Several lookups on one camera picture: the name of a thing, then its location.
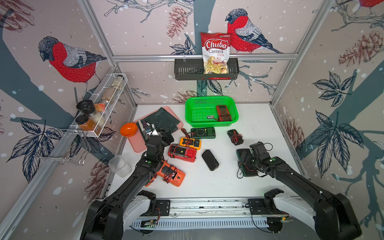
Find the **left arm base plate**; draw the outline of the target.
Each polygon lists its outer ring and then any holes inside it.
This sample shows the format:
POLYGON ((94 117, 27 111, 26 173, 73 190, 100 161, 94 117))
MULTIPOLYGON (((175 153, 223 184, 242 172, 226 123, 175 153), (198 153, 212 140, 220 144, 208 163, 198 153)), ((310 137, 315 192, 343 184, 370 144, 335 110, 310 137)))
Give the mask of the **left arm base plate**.
POLYGON ((149 209, 141 216, 169 216, 170 200, 151 200, 149 209))

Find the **green-black multimeter with leads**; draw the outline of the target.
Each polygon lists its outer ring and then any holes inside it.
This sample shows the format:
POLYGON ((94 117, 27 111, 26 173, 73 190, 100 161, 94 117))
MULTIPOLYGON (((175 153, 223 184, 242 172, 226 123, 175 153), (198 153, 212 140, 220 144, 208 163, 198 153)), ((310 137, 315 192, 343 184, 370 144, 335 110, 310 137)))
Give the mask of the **green-black multimeter with leads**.
POLYGON ((238 149, 236 150, 238 157, 238 173, 239 179, 243 177, 255 177, 258 176, 258 171, 253 166, 254 157, 250 149, 238 149))

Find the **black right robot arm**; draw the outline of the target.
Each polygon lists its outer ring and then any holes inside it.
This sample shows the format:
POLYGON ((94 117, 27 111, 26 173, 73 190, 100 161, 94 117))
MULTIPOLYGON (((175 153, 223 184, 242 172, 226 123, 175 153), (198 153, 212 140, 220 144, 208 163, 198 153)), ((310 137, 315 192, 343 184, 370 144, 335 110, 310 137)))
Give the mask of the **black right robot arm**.
POLYGON ((278 188, 261 199, 249 199, 245 205, 254 215, 287 214, 311 227, 322 240, 354 240, 362 235, 350 200, 315 185, 293 170, 283 159, 271 157, 264 143, 238 149, 238 166, 243 175, 269 176, 294 191, 300 199, 285 195, 278 188))

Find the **red multimeter with leads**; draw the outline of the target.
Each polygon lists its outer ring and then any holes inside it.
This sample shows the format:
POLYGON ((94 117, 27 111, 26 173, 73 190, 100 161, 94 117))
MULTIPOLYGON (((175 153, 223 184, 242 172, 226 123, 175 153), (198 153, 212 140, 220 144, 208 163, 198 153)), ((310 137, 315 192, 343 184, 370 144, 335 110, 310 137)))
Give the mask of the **red multimeter with leads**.
POLYGON ((168 150, 168 156, 173 159, 179 159, 185 162, 194 163, 196 160, 197 150, 184 147, 177 144, 172 144, 168 150))

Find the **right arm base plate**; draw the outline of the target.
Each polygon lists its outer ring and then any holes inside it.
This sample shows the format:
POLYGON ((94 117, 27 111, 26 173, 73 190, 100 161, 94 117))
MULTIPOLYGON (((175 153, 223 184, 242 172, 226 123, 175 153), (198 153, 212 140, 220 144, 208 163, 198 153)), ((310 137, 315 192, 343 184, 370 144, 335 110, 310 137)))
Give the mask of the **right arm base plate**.
POLYGON ((282 215, 289 216, 287 213, 280 211, 273 200, 265 198, 248 199, 248 205, 252 215, 282 215))

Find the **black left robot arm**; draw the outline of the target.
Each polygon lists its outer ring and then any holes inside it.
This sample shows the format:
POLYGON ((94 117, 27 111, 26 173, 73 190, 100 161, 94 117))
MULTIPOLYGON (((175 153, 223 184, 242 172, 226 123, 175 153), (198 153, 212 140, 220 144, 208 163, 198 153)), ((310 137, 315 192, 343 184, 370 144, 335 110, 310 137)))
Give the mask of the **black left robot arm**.
POLYGON ((154 211, 156 195, 141 189, 161 170, 165 147, 173 142, 169 131, 149 137, 147 151, 131 176, 105 200, 94 201, 89 207, 81 240, 120 240, 127 226, 140 215, 154 211))

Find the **yellow multimeter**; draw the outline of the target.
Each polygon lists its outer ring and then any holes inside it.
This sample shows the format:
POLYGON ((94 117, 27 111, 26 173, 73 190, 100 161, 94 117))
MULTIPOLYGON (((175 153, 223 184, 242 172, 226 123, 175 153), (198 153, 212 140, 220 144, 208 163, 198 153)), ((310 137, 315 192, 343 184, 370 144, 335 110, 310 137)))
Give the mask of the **yellow multimeter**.
POLYGON ((199 139, 183 137, 181 138, 179 145, 183 147, 189 147, 195 150, 200 150, 202 144, 201 140, 199 139))

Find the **red slim multimeter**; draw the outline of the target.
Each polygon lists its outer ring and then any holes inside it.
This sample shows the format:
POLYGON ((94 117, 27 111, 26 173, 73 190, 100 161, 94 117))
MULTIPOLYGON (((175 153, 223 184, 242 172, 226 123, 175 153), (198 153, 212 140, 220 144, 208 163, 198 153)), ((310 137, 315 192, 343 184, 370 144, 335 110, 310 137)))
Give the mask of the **red slim multimeter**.
POLYGON ((217 105, 216 109, 218 112, 218 122, 231 122, 233 120, 227 105, 217 105))

